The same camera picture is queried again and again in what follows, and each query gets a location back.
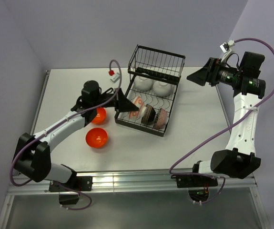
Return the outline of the orange white patterned bowl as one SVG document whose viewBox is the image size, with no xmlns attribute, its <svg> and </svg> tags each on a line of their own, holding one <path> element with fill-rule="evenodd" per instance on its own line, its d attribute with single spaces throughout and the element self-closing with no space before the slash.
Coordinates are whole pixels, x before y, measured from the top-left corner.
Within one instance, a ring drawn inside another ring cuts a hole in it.
<svg viewBox="0 0 274 229">
<path fill-rule="evenodd" d="M 133 101 L 134 105 L 138 107 L 138 111 L 132 111 L 129 113 L 129 119 L 135 120 L 144 116 L 146 105 L 141 97 L 136 97 Z"/>
</svg>

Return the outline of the brown beige bowl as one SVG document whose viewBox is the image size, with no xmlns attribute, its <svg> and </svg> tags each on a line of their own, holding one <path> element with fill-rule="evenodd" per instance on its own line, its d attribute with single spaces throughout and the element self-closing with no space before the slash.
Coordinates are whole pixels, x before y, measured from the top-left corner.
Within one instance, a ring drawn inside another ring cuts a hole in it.
<svg viewBox="0 0 274 229">
<path fill-rule="evenodd" d="M 141 115 L 142 115 L 141 123 L 143 125 L 149 125 L 154 122 L 156 112 L 155 112 L 155 109 L 150 104 L 147 104 L 142 109 Z"/>
</svg>

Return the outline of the black white patterned bowl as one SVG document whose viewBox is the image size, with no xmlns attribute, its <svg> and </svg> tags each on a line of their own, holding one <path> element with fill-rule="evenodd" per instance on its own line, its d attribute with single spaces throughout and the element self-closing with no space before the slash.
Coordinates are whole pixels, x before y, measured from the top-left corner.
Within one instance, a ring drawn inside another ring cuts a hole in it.
<svg viewBox="0 0 274 229">
<path fill-rule="evenodd" d="M 156 129 L 160 129 L 164 125 L 166 125 L 167 121 L 168 121 L 168 114 L 167 114 L 167 112 L 163 108 L 160 108 L 158 110 L 158 113 L 157 113 L 156 118 L 154 120 L 153 127 L 156 128 Z"/>
</svg>

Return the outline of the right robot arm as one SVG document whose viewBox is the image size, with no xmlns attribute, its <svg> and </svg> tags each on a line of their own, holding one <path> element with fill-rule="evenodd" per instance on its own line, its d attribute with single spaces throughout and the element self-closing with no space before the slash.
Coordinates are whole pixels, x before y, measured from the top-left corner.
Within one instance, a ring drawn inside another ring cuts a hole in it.
<svg viewBox="0 0 274 229">
<path fill-rule="evenodd" d="M 234 115 L 230 139 L 224 150 L 216 151 L 208 161 L 199 161 L 192 172 L 191 182 L 201 186 L 207 174 L 223 174 L 232 178 L 244 179 L 261 165 L 256 156 L 254 138 L 259 108 L 266 83 L 260 80 L 260 67 L 265 56 L 245 52 L 240 64 L 233 68 L 217 58 L 210 58 L 203 68 L 187 76 L 187 80 L 200 86 L 219 83 L 233 89 Z"/>
</svg>

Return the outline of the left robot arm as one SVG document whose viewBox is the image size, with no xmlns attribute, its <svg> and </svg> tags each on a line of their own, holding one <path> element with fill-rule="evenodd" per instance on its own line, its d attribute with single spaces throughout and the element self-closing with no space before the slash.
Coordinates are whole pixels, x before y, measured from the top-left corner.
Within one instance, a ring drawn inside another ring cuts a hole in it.
<svg viewBox="0 0 274 229">
<path fill-rule="evenodd" d="M 121 88 L 102 92 L 97 81 L 87 81 L 76 104 L 61 120 L 36 134 L 24 133 L 19 137 L 10 169 L 11 183 L 19 186 L 12 172 L 17 170 L 34 182 L 49 180 L 65 190 L 77 188 L 76 171 L 66 165 L 53 164 L 51 152 L 71 134 L 86 127 L 96 117 L 97 108 L 100 107 L 114 107 L 116 112 L 139 110 L 125 97 Z"/>
</svg>

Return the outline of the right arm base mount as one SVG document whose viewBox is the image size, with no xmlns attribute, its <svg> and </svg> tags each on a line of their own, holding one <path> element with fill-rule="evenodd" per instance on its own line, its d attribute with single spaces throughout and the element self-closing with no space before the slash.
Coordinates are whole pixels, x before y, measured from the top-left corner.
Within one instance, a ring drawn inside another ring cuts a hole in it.
<svg viewBox="0 0 274 229">
<path fill-rule="evenodd" d="M 189 187 L 216 187 L 218 181 L 211 175 L 198 173 L 171 173 L 171 179 L 175 179 L 177 188 Z"/>
</svg>

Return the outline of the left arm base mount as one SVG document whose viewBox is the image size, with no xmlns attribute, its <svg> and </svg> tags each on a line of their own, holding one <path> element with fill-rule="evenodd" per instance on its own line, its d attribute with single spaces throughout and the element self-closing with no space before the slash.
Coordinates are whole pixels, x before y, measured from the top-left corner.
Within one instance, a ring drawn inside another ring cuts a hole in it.
<svg viewBox="0 0 274 229">
<path fill-rule="evenodd" d="M 48 191 L 59 194 L 59 203 L 62 206 L 72 208 L 79 201 L 88 199 L 88 206 L 92 203 L 92 199 L 84 192 L 89 192 L 92 189 L 92 176 L 77 176 L 73 181 L 60 183 L 51 181 Z"/>
</svg>

